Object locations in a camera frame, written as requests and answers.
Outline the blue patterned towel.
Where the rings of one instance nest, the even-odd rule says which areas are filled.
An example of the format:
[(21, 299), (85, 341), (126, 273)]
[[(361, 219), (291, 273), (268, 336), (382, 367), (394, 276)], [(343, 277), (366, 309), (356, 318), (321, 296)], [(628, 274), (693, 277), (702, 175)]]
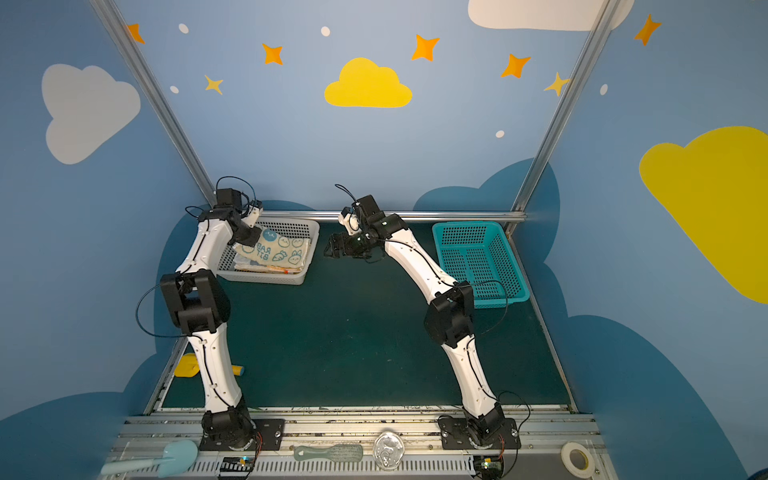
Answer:
[(287, 237), (271, 229), (263, 229), (255, 246), (234, 244), (233, 250), (241, 263), (251, 261), (261, 265), (301, 268), (309, 246), (309, 238)]

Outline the white perforated plastic basket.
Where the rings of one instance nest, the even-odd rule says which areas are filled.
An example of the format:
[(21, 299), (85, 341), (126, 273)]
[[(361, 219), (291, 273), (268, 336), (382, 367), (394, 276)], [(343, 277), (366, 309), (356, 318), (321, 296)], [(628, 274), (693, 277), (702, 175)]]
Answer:
[(261, 230), (255, 246), (224, 242), (219, 259), (213, 262), (216, 275), (232, 282), (301, 285), (316, 251), (319, 224), (267, 218), (255, 226)]

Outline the cream rabbit lettered towel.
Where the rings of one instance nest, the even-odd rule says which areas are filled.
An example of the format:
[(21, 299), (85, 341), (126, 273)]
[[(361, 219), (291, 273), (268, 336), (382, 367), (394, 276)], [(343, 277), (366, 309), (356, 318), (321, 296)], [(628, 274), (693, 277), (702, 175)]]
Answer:
[(233, 268), (236, 271), (252, 272), (259, 274), (280, 274), (280, 275), (297, 275), (302, 272), (301, 268), (293, 267), (280, 267), (274, 265), (261, 265), (255, 262), (237, 263), (233, 264)]

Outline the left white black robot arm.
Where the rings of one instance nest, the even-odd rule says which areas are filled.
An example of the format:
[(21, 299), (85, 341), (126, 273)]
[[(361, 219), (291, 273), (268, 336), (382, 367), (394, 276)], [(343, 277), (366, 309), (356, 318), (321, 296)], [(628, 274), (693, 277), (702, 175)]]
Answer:
[(192, 346), (200, 368), (203, 442), (233, 451), (254, 449), (258, 434), (233, 372), (227, 341), (231, 303), (216, 269), (227, 246), (260, 238), (260, 229), (244, 216), (241, 207), (221, 205), (202, 212), (189, 253), (159, 283), (171, 321)]

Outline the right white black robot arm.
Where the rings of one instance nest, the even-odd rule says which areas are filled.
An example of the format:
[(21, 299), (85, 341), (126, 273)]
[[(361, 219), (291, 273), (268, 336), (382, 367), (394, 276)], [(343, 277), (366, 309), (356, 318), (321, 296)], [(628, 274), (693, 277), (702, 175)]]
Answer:
[(424, 250), (413, 231), (396, 214), (362, 219), (346, 207), (338, 215), (345, 231), (329, 241), (330, 255), (366, 258), (376, 247), (395, 260), (423, 294), (428, 305), (424, 327), (446, 353), (462, 396), (468, 435), (479, 447), (490, 446), (504, 426), (503, 407), (493, 393), (477, 352), (474, 291), (468, 282), (448, 275)]

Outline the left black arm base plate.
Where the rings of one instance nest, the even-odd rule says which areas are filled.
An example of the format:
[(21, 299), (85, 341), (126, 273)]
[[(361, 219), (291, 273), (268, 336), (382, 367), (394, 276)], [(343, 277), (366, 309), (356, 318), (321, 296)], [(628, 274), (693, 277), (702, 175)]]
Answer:
[(231, 420), (205, 416), (199, 450), (203, 452), (277, 451), (280, 449), (283, 419)]

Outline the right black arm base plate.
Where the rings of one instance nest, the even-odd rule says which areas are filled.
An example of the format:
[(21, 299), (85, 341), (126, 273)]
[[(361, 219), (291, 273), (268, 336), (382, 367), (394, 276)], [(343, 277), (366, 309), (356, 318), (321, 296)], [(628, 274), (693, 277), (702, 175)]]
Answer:
[(444, 450), (515, 450), (521, 447), (519, 430), (513, 419), (506, 419), (496, 434), (481, 443), (472, 439), (465, 418), (442, 415), (437, 419), (437, 425)]

